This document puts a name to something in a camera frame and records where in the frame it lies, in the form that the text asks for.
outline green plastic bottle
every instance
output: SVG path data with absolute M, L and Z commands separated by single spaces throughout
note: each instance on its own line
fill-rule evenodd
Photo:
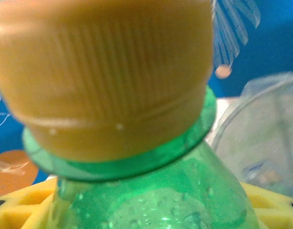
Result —
M 0 1 L 0 91 L 59 176 L 45 229 L 258 229 L 203 141 L 209 0 Z

